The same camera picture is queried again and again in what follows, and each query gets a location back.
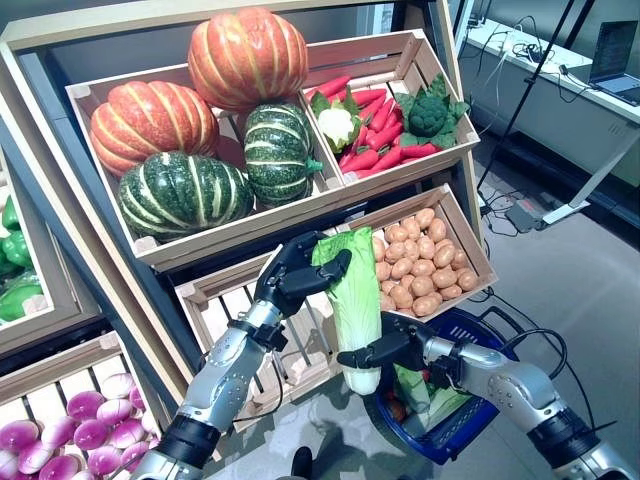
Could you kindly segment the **black five-finger right hand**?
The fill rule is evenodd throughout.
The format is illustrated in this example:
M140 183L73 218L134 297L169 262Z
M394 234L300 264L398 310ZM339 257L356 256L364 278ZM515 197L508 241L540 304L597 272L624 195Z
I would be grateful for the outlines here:
M354 351L341 351L339 364L354 369L372 369L397 364L411 371L427 366L424 360L426 343L436 331L413 317L398 312L381 313L382 337Z

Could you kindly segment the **black five-finger left hand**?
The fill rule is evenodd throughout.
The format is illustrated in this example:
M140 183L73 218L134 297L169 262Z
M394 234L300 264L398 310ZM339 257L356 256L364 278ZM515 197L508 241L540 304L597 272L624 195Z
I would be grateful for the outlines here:
M325 238L322 232L310 231L281 245L261 270L254 299L269 302L283 317L290 317L309 295L339 282L348 271L352 252L340 250L330 260L314 265L313 250Z

